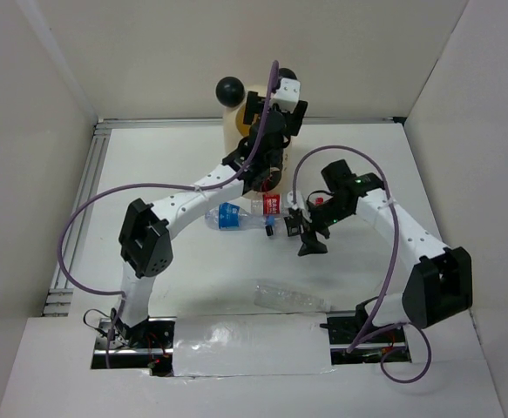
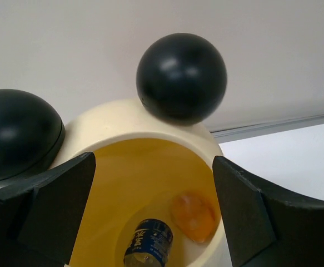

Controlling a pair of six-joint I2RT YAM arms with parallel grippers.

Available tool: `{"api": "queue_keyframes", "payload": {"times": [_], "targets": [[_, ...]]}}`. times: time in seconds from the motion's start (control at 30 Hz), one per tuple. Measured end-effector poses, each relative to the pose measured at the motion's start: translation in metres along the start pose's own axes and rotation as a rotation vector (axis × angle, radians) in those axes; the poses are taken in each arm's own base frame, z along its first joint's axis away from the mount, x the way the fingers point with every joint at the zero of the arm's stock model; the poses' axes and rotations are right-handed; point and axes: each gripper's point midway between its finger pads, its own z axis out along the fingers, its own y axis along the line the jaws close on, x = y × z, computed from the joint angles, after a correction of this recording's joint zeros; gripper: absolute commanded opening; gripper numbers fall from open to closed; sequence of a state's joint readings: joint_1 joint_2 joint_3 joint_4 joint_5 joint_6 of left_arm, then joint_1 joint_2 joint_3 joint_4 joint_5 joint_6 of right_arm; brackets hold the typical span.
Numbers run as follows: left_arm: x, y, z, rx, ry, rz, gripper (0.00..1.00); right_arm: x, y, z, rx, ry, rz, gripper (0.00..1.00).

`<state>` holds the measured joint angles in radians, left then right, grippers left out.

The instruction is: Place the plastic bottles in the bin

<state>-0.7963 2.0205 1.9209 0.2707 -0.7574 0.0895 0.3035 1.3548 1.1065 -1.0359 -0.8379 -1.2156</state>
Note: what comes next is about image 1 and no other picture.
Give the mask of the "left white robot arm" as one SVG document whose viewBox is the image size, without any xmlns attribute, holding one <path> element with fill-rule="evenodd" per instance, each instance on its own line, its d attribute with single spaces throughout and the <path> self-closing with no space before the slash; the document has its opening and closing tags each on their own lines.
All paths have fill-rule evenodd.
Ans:
<svg viewBox="0 0 508 418">
<path fill-rule="evenodd" d="M 265 104 L 267 118 L 255 119 Z M 112 309 L 115 335 L 127 347 L 146 339 L 149 299 L 155 278 L 173 261 L 172 240 L 211 209 L 249 192 L 271 192 L 281 181 L 284 152 L 299 133 L 308 104 L 285 104 L 247 95 L 244 120 L 249 133 L 190 190 L 146 203 L 134 200 L 127 208 L 119 244 L 124 261 L 122 296 Z"/>
</svg>

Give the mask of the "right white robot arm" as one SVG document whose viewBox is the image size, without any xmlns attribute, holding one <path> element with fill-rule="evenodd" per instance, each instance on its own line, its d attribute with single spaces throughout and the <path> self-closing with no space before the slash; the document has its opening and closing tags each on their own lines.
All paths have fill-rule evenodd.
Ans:
<svg viewBox="0 0 508 418">
<path fill-rule="evenodd" d="M 287 195 L 289 217 L 301 236 L 299 255 L 326 253 L 319 238 L 328 238 L 331 226 L 355 215 L 391 245 L 393 259 L 401 260 L 410 275 L 402 292 L 358 305 L 359 338 L 376 340 L 395 323 L 427 328 L 471 307 L 471 256 L 464 248 L 451 248 L 426 231 L 388 195 L 374 173 L 358 176 L 337 160 L 322 169 L 322 177 L 329 198 L 320 205 L 297 190 Z"/>
</svg>

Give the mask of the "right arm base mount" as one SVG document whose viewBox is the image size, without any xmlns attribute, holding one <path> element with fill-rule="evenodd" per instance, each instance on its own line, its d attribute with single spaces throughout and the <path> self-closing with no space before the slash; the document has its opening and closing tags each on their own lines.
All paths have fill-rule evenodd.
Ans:
<svg viewBox="0 0 508 418">
<path fill-rule="evenodd" d="M 404 331 L 398 327 L 367 339 L 366 335 L 378 330 L 378 327 L 370 326 L 358 342 L 356 347 L 349 352 L 348 347 L 362 330 L 362 326 L 368 319 L 363 303 L 354 310 L 337 311 L 328 313 L 323 323 L 319 325 L 329 338 L 330 360 L 333 366 L 377 364 L 385 362 L 410 362 Z"/>
</svg>

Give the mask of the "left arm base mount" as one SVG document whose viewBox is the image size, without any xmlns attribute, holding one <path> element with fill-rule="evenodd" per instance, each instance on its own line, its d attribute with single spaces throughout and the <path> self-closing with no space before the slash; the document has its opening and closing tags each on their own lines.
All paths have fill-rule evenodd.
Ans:
<svg viewBox="0 0 508 418">
<path fill-rule="evenodd" d="M 85 311 L 83 323 L 95 333 L 91 369 L 144 369 L 150 376 L 173 377 L 174 318 L 151 318 L 145 331 L 132 342 L 114 331 L 107 340 L 110 319 L 106 313 L 91 308 Z"/>
</svg>

